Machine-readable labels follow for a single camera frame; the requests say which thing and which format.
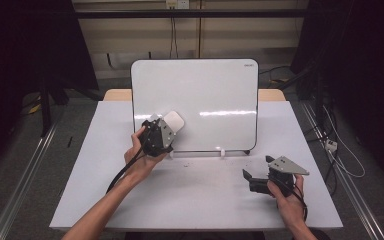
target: forearm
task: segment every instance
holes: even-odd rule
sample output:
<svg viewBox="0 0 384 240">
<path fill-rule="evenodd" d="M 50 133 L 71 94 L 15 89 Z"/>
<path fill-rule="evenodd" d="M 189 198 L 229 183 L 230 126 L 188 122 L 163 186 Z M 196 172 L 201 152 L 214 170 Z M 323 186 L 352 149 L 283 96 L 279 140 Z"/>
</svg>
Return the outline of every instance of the forearm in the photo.
<svg viewBox="0 0 384 240">
<path fill-rule="evenodd" d="M 299 222 L 293 226 L 288 226 L 288 229 L 296 240 L 317 240 L 317 238 L 313 235 L 313 233 L 310 231 L 307 225 L 305 225 L 304 222 Z"/>
<path fill-rule="evenodd" d="M 138 181 L 123 177 L 67 232 L 63 239 L 98 239 L 105 225 Z"/>
</svg>

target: electrical outlet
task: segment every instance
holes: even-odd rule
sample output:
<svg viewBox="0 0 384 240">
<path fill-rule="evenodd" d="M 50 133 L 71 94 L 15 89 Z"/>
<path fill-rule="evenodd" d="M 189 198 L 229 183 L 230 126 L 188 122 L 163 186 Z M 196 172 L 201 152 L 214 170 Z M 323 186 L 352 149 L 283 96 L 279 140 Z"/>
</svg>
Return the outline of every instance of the electrical outlet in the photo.
<svg viewBox="0 0 384 240">
<path fill-rule="evenodd" d="M 177 1 L 178 0 L 166 0 L 166 8 L 167 9 L 177 9 Z"/>
<path fill-rule="evenodd" d="M 189 9 L 189 0 L 177 0 L 177 9 Z"/>
<path fill-rule="evenodd" d="M 326 142 L 325 142 L 325 149 L 329 150 L 331 153 L 334 153 L 336 149 L 338 149 L 338 143 L 328 138 L 326 139 Z"/>
</svg>

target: hand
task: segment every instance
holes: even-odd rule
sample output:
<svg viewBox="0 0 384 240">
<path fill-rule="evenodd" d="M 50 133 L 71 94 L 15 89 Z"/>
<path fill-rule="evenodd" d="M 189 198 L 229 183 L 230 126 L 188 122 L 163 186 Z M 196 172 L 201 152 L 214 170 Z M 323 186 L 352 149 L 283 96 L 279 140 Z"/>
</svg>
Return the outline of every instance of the hand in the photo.
<svg viewBox="0 0 384 240">
<path fill-rule="evenodd" d="M 132 134 L 132 144 L 133 146 L 127 150 L 124 154 L 124 159 L 126 164 L 129 163 L 132 158 L 136 155 L 136 153 L 141 148 L 141 143 L 139 140 L 139 136 L 145 131 L 145 127 L 143 126 L 137 132 Z M 154 169 L 157 163 L 161 162 L 167 153 L 161 154 L 157 157 L 150 157 L 141 152 L 138 155 L 138 160 L 134 163 L 124 174 L 124 177 L 131 177 L 135 184 L 138 184 L 142 180 L 144 180 Z"/>
<path fill-rule="evenodd" d="M 304 194 L 304 178 L 301 175 L 295 175 L 295 178 L 294 191 L 298 196 L 301 196 L 301 194 Z M 296 226 L 305 225 L 304 206 L 302 203 L 293 194 L 285 198 L 279 187 L 272 181 L 269 181 L 267 186 L 277 200 L 277 206 L 285 226 L 291 230 Z"/>
</svg>

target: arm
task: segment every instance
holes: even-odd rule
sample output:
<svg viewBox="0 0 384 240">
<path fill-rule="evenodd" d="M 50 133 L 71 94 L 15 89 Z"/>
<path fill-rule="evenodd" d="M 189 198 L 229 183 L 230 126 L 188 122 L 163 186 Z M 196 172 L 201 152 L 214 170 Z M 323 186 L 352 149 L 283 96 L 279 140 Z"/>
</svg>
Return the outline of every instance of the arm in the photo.
<svg viewBox="0 0 384 240">
<path fill-rule="evenodd" d="M 295 178 L 296 187 L 294 191 L 300 195 L 300 191 L 298 191 L 296 188 L 298 187 L 301 192 L 303 192 L 304 178 L 301 175 L 295 175 Z M 267 186 L 269 187 L 270 192 L 276 198 L 282 220 L 285 223 L 286 228 L 288 228 L 294 236 L 294 239 L 317 239 L 304 222 L 304 209 L 301 202 L 294 195 L 290 195 L 289 197 L 285 198 L 279 187 L 271 181 L 267 183 Z"/>
<path fill-rule="evenodd" d="M 132 135 L 133 147 L 124 154 L 126 164 L 139 151 L 141 144 L 138 137 L 145 130 L 142 127 Z M 98 239 L 111 216 L 127 196 L 127 194 L 144 180 L 166 154 L 152 158 L 141 157 L 118 181 L 111 191 L 99 200 L 76 224 L 66 233 L 63 239 Z"/>
</svg>

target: white table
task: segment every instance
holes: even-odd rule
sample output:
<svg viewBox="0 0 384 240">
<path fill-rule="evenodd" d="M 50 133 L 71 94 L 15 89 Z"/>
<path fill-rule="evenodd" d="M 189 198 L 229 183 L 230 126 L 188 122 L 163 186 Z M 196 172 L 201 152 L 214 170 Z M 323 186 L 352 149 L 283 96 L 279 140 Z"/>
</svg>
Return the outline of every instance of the white table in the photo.
<svg viewBox="0 0 384 240">
<path fill-rule="evenodd" d="M 95 116 L 50 224 L 67 230 L 104 194 L 124 166 L 131 146 L 131 102 L 98 104 Z M 260 102 L 258 140 L 250 156 L 167 157 L 119 206 L 107 228 L 120 231 L 264 230 L 284 228 L 275 200 L 249 191 L 242 177 L 268 173 L 265 156 L 286 156 L 305 177 L 307 225 L 339 228 L 342 222 L 289 102 Z"/>
</svg>

